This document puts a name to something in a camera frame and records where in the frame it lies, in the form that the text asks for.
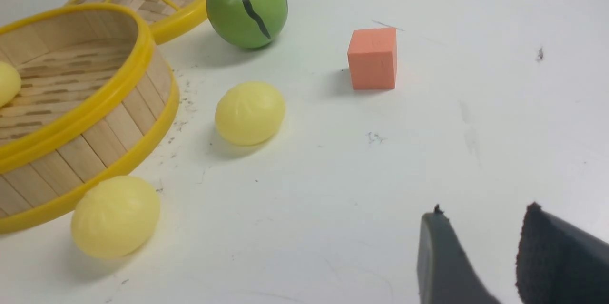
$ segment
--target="toy watermelon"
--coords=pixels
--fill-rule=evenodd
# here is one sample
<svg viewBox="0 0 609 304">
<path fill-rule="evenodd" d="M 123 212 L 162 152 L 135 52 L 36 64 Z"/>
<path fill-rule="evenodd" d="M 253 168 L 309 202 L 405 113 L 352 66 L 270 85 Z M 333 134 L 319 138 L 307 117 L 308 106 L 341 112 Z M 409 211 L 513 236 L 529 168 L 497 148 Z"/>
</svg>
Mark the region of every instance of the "toy watermelon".
<svg viewBox="0 0 609 304">
<path fill-rule="evenodd" d="M 206 0 L 215 31 L 240 48 L 260 48 L 273 41 L 287 20 L 287 0 Z"/>
</svg>

